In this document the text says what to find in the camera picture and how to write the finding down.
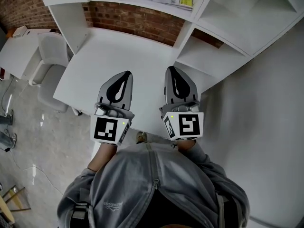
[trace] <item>black cable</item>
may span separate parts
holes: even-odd
[[[19,166],[19,165],[17,164],[17,162],[15,161],[15,158],[14,158],[13,153],[12,153],[11,151],[9,151],[9,152],[10,152],[12,158],[13,158],[13,161],[15,162],[15,165],[16,165],[21,171],[25,171],[25,170],[28,170],[28,169],[31,169],[31,168],[38,169],[39,171],[41,171],[41,172],[45,175],[45,177],[47,178],[47,180],[49,181],[49,183],[53,186],[53,188],[55,188],[58,192],[61,193],[61,195],[63,195],[63,193],[62,193],[58,188],[56,188],[56,187],[52,184],[51,180],[48,178],[48,176],[45,174],[44,171],[42,171],[41,169],[39,169],[37,166],[31,166],[31,167],[28,167],[28,168],[25,168],[25,169],[21,169],[20,166]]]
[[[5,94],[6,94],[6,92],[8,91],[8,89],[9,89],[11,83],[13,82],[13,79],[14,79],[14,76],[13,76],[13,78],[11,79],[9,86],[8,86],[7,89],[5,90],[5,92],[4,92],[3,96],[2,96],[2,99],[1,99],[1,107],[2,107],[2,110],[4,111],[4,113],[6,113],[6,112],[5,112],[4,108],[3,108],[3,98],[4,98]]]
[[[11,139],[11,137],[10,137],[10,132],[9,132],[9,130],[8,130],[8,125],[6,125],[6,128],[4,129],[4,133],[6,133],[6,134],[8,134],[9,135],[9,138]]]
[[[10,148],[6,148],[5,150],[0,147],[0,150],[5,151],[6,153],[10,151]]]

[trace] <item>red brick wall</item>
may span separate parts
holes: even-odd
[[[173,46],[183,19],[143,7],[113,3],[84,3],[88,26],[113,29]]]
[[[0,22],[6,29],[22,25],[32,29],[57,29],[42,0],[0,0]]]
[[[220,41],[219,39],[216,39],[213,36],[201,30],[198,30],[197,28],[194,29],[192,36],[202,41],[205,41],[206,43],[216,47],[217,49],[219,49],[224,44],[224,42]]]

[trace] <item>cable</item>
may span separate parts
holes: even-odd
[[[13,157],[13,160],[14,160],[14,162],[15,162],[15,165],[16,165],[21,171],[26,171],[26,170],[31,169],[31,168],[36,168],[37,170],[41,171],[41,172],[45,175],[45,177],[47,178],[47,180],[49,181],[49,183],[53,186],[53,188],[55,188],[58,192],[60,192],[61,195],[63,195],[63,193],[62,193],[58,188],[56,188],[56,187],[52,184],[51,180],[50,180],[50,179],[48,178],[48,176],[44,173],[44,171],[42,171],[41,169],[39,169],[37,166],[33,166],[33,167],[28,167],[28,168],[25,168],[25,169],[21,169],[21,168],[18,166],[18,164],[16,163],[15,158],[14,158],[14,155],[12,154],[11,151],[10,151],[10,154],[11,154],[11,156]]]
[[[0,147],[0,150],[3,150],[3,151],[5,151],[4,149],[2,149],[1,147]],[[5,151],[6,152],[6,151]]]
[[[2,107],[2,110],[4,111],[4,113],[6,113],[6,112],[5,112],[4,108],[3,108],[3,98],[4,98],[5,94],[6,94],[6,92],[8,91],[8,89],[9,89],[11,83],[13,82],[13,79],[14,79],[14,76],[13,76],[13,78],[11,79],[9,86],[6,88],[6,90],[5,90],[5,92],[4,92],[3,96],[2,96],[2,99],[1,99],[1,107]]]
[[[9,138],[11,139],[11,137],[10,137],[10,132],[9,132],[9,130],[8,130],[8,125],[6,125],[6,128],[4,129],[4,133],[6,133],[6,134],[8,134],[9,135]]]
[[[14,100],[13,105],[15,105],[15,103],[17,102],[18,98],[20,97],[20,95],[23,93],[23,91],[26,89],[26,87],[29,85],[29,83],[27,83],[27,85],[23,88],[23,90],[20,92],[20,94],[17,96],[17,98]]]

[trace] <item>strap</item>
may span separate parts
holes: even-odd
[[[88,203],[77,203],[74,206],[74,211],[70,221],[70,228],[90,228],[90,222],[88,219],[88,208]]]
[[[242,210],[239,202],[233,197],[227,197],[220,192],[216,193],[219,207],[219,228],[242,228]]]

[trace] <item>chair leg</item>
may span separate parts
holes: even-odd
[[[24,191],[25,188],[20,189],[18,192],[16,192],[13,196],[11,196],[8,200],[6,200],[6,203],[9,203],[15,196],[17,196],[19,193]]]
[[[73,108],[73,107],[71,107],[72,108],[72,110],[73,110],[73,112],[74,112],[74,114],[76,115],[76,116],[80,116],[81,115],[81,111],[78,111],[78,110],[76,110],[75,108]]]
[[[14,213],[14,212],[20,212],[20,211],[26,211],[26,210],[31,210],[31,208],[28,208],[28,209],[14,209],[14,210],[11,210],[11,212]]]
[[[12,186],[3,196],[2,198],[5,198],[5,196],[7,196],[10,193],[10,190],[14,189],[16,187],[16,185]]]

